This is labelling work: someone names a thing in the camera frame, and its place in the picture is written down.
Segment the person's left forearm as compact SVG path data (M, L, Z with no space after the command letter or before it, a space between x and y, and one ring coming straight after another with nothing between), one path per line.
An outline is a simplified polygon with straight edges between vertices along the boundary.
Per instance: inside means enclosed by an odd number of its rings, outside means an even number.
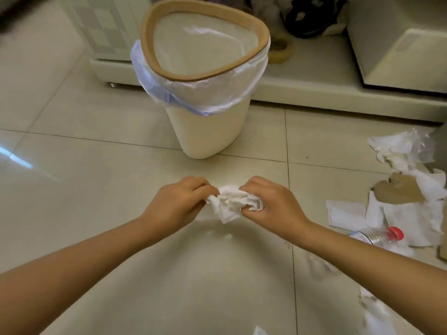
M0 335L39 335L124 261L166 237L135 219L0 274Z

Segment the person's right forearm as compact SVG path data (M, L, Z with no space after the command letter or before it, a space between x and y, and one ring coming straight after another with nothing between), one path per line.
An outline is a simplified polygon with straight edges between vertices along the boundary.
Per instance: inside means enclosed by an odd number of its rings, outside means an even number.
M326 260L425 335L447 335L447 270L306 219L295 244Z

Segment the white checkered cabinet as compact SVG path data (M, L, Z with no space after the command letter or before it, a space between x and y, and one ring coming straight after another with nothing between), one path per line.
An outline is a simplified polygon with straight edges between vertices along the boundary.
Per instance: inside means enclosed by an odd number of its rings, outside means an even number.
M91 59L130 61L152 0L56 0Z

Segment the brown tape roll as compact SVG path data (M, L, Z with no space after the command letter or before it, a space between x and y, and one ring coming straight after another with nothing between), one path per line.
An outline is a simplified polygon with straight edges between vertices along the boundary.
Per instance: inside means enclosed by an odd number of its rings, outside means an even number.
M293 42L289 37L273 36L268 52L268 64L282 64L291 58L293 52Z

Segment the crumpled white paper with plastic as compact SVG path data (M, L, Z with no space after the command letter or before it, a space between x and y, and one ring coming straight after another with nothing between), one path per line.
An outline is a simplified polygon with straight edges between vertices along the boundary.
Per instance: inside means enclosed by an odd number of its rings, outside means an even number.
M405 173L434 162L433 131L433 128L412 127L393 135L369 137L367 144L380 163L388 164L394 172Z

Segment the person's left hand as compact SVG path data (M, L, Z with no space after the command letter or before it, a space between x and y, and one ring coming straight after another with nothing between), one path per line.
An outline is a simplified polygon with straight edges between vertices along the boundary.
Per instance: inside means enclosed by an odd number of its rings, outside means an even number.
M191 223L206 205L185 203L178 182L160 188L138 218L154 240L164 239Z

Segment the brown cardboard piece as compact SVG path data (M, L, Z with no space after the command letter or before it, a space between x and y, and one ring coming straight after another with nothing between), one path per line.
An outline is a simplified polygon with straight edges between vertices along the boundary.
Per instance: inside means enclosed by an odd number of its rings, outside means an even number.
M412 175L393 173L388 180L377 182L373 193L379 202L387 204L407 204L426 202L416 178Z

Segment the white tissue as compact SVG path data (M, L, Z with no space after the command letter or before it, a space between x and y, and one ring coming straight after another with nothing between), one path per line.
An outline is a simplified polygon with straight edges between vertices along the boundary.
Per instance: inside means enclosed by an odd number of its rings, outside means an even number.
M218 189L218 196L209 196L205 202L209 204L217 217L223 224L227 224L243 217L242 209L248 207L250 211L261 211L264 209L262 200L238 186L228 185Z

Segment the person's right hand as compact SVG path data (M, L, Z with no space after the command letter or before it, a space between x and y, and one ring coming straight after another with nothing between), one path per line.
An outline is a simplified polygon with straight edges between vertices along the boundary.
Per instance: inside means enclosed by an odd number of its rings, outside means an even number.
M293 193L285 186L254 176L240 190L259 197L265 218L251 220L284 240L299 245L311 221L305 216Z

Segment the flat white paper sheet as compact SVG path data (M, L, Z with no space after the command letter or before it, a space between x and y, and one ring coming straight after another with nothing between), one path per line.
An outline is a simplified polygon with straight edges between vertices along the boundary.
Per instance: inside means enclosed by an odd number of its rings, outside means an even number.
M365 204L326 200L325 205L329 226L346 231L360 231L367 228Z

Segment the torn white paper scrap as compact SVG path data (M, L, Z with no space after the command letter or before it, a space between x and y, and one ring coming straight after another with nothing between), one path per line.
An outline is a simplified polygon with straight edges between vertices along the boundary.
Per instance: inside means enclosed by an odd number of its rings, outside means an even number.
M397 335L387 306L364 287L360 288L363 322L357 335Z

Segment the white appliance box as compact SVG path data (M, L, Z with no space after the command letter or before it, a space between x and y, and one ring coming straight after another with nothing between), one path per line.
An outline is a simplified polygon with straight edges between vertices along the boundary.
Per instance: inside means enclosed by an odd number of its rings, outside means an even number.
M349 0L347 19L366 86L447 96L447 0Z

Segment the clear plastic bin liner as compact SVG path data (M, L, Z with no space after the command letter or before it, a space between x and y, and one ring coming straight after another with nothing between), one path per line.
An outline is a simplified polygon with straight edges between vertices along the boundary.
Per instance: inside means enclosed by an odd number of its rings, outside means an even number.
M251 97L268 64L270 32L253 16L151 14L131 50L143 89L155 101L200 116Z

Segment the black bag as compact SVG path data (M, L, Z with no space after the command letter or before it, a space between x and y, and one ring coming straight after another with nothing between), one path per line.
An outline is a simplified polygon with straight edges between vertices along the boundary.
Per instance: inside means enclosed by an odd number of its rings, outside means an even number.
M285 29L299 39L341 34L348 0L291 0L280 11Z

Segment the cream trash bin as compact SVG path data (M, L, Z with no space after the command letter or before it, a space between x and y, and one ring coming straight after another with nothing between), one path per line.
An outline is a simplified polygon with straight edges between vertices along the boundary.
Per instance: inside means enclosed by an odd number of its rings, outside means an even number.
M250 97L227 111L200 116L188 110L165 108L182 151L190 158L205 159L226 149L241 134L249 110Z

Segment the clear bottle with red cap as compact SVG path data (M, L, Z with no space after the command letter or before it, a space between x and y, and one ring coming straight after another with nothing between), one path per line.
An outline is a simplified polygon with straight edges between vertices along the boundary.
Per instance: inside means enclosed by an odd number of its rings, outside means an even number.
M404 233L398 227L366 228L360 231L352 231L347 236L367 244L390 250L404 239Z

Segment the cream low platform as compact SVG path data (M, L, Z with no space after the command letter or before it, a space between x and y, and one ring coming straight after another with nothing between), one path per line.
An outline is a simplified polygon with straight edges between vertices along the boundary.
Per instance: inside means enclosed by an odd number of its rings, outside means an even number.
M268 65L252 100L430 122L447 122L447 98L364 88L342 36L293 40L293 55Z

